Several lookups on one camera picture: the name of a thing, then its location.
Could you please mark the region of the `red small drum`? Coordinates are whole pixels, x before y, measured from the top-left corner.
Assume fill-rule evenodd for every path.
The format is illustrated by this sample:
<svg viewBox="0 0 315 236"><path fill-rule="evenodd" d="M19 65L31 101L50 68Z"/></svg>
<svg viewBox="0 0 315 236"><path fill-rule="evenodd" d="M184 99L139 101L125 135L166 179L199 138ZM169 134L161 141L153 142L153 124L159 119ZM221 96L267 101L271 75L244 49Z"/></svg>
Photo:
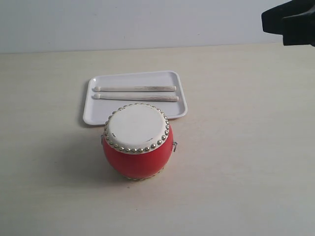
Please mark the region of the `red small drum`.
<svg viewBox="0 0 315 236"><path fill-rule="evenodd" d="M114 111L105 123L101 143L110 166L132 180L161 172L178 145L165 112L143 103Z"/></svg>

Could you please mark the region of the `wooden drumstick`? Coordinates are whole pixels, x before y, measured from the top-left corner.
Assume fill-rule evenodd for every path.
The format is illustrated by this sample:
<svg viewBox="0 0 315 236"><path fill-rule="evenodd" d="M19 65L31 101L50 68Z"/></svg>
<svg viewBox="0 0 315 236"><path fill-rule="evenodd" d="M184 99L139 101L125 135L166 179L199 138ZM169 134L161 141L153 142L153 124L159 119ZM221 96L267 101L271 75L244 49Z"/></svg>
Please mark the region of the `wooden drumstick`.
<svg viewBox="0 0 315 236"><path fill-rule="evenodd" d="M95 92L174 92L176 86L136 86L136 87L100 87L93 88Z"/></svg>
<svg viewBox="0 0 315 236"><path fill-rule="evenodd" d="M172 95L106 95L96 93L93 95L94 99L105 99L105 100L135 100L135 101L160 101L160 102L178 102L178 96Z"/></svg>

